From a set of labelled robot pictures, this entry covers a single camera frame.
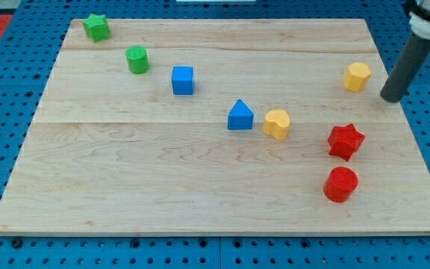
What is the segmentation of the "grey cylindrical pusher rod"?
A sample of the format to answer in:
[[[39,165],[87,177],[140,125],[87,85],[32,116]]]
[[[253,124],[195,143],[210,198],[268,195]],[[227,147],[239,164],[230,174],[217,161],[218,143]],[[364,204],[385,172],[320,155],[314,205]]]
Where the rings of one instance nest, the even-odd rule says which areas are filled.
[[[429,52],[430,40],[412,33],[381,89],[384,101],[396,103],[402,99]]]

